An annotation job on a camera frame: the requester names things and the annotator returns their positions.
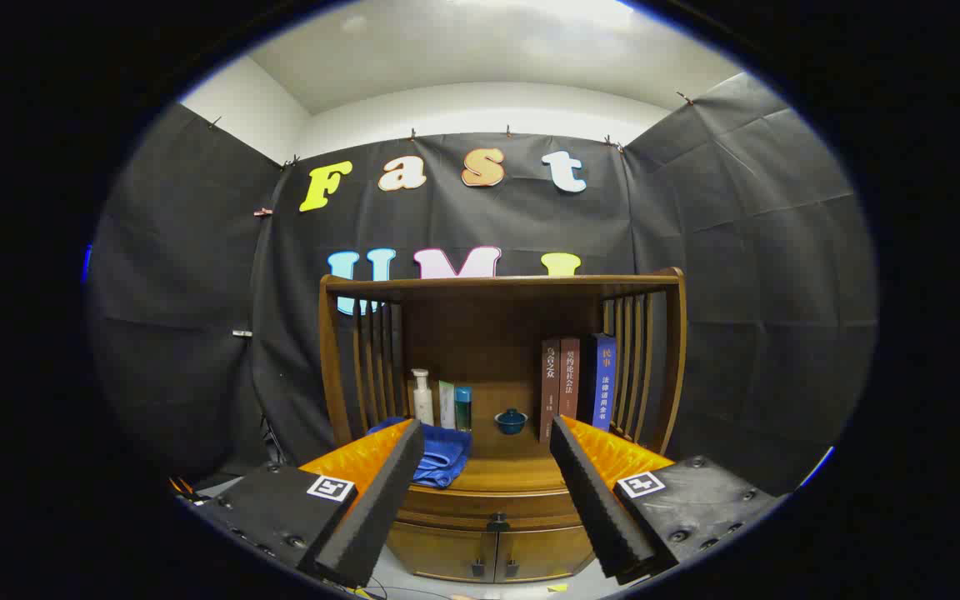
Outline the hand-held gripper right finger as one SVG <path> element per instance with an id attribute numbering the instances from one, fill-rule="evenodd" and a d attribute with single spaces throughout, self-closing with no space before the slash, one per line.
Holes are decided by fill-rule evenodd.
<path id="1" fill-rule="evenodd" d="M 667 459 L 563 415 L 550 452 L 602 573 L 621 584 L 700 561 L 781 504 L 708 457 Z"/>

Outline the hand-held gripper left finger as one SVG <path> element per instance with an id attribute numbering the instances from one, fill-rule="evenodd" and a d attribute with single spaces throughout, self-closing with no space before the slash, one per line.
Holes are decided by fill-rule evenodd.
<path id="1" fill-rule="evenodd" d="M 376 568 L 424 453 L 422 424 L 403 419 L 304 466 L 266 463 L 191 515 L 260 561 L 344 588 Z"/>

